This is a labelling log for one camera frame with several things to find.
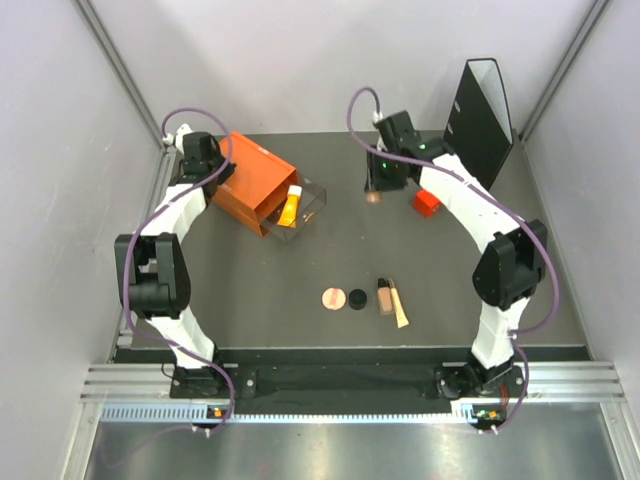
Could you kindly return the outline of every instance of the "red block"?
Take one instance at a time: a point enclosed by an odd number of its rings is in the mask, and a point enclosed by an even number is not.
[[[413,208],[429,218],[440,207],[440,201],[426,190],[420,190],[413,199]]]

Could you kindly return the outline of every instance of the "cable clip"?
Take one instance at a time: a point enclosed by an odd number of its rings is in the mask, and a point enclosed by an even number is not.
[[[375,125],[376,123],[378,123],[379,121],[381,121],[384,118],[384,115],[382,114],[382,111],[374,111],[373,112],[373,124]]]
[[[174,140],[175,137],[171,133],[167,133],[162,139],[162,143],[164,143],[167,147],[170,147],[171,145],[173,145]]]

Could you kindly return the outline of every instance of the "orange box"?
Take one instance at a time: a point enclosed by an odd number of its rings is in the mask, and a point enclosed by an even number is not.
[[[238,132],[232,132],[231,139],[236,169],[218,186],[212,200],[264,237],[269,231],[260,224],[286,200],[289,185],[297,184],[296,168]],[[220,151],[228,152],[226,138],[220,142]]]
[[[413,208],[428,218],[440,208],[440,200],[426,190],[420,190],[413,199]]]

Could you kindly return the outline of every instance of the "black folder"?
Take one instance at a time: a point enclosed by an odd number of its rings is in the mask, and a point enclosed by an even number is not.
[[[489,190],[513,146],[507,95],[495,59],[467,60],[444,140]]]

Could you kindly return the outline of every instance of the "dark gray table surface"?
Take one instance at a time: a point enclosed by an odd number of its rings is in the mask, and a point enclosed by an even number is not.
[[[216,344],[242,348],[471,344],[480,313],[471,274],[480,255],[452,215],[441,209],[430,219],[420,216],[411,206],[417,187],[386,194],[379,205],[366,203],[365,154],[348,134],[252,138],[324,186],[327,204],[289,243],[258,237],[216,206],[194,222],[182,245],[191,276],[191,307]],[[526,219],[542,218],[526,162],[516,145],[491,193]],[[398,329],[394,316],[380,315],[376,280],[382,276],[396,282],[408,327]],[[328,311],[321,296],[329,287],[347,293],[361,288],[369,302],[361,311],[348,306]],[[522,338],[524,344],[585,344],[564,281],[562,291],[565,296],[555,323]],[[550,302],[546,280],[521,325],[539,322]],[[132,346],[157,348],[140,338]]]

